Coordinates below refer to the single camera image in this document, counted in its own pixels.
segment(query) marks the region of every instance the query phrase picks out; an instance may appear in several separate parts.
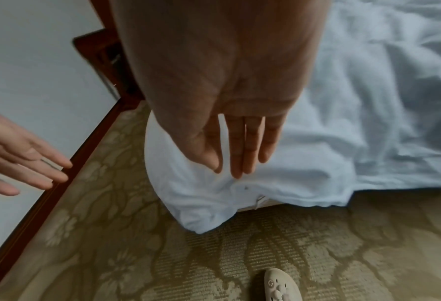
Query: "wooden furniture edge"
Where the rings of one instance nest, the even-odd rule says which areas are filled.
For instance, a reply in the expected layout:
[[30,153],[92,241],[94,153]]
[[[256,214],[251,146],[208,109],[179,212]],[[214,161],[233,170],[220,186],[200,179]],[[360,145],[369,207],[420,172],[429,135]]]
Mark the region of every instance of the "wooden furniture edge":
[[69,180],[65,183],[57,183],[52,189],[45,191],[20,221],[7,240],[2,244],[0,247],[0,282],[10,271],[25,247],[27,247],[28,243],[43,225],[63,193],[80,172],[81,168],[84,166],[119,114],[130,109],[132,109],[131,105],[126,105],[123,99],[120,99],[115,103],[108,114],[71,158],[73,167],[71,169],[63,169],[68,175]]

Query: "skin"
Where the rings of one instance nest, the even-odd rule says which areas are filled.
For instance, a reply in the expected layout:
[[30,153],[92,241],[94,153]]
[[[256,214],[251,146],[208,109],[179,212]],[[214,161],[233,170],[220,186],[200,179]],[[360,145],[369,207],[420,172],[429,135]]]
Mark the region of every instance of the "skin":
[[[45,163],[70,168],[70,160],[29,131],[0,115],[0,174],[39,189],[50,189],[68,177]],[[0,180],[0,194],[14,196],[20,191]]]
[[218,115],[239,179],[270,159],[308,82],[330,0],[111,0],[160,126],[191,161],[222,170]]

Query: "floral carpet pattern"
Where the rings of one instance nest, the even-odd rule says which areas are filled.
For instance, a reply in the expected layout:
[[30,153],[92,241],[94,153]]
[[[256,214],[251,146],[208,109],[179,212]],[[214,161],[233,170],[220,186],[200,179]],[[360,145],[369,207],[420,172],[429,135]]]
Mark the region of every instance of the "floral carpet pattern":
[[197,235],[149,184],[148,115],[118,118],[1,282],[0,301],[259,301],[270,266],[305,301],[441,301],[441,190],[279,205]]

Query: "bed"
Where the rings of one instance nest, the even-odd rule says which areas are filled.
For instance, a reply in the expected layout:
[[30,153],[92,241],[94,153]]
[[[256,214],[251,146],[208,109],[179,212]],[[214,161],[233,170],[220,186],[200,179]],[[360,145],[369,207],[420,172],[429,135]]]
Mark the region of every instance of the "bed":
[[311,82],[267,164],[240,180],[188,161],[151,114],[145,160],[197,233],[276,203],[344,206],[365,189],[441,187],[441,0],[336,0]]

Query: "white slipper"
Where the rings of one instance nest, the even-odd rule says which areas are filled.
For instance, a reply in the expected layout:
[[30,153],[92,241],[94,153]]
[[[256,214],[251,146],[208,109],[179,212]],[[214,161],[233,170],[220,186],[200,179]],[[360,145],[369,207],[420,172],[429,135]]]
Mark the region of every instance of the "white slipper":
[[266,301],[303,301],[293,278],[282,270],[268,268],[264,282]]

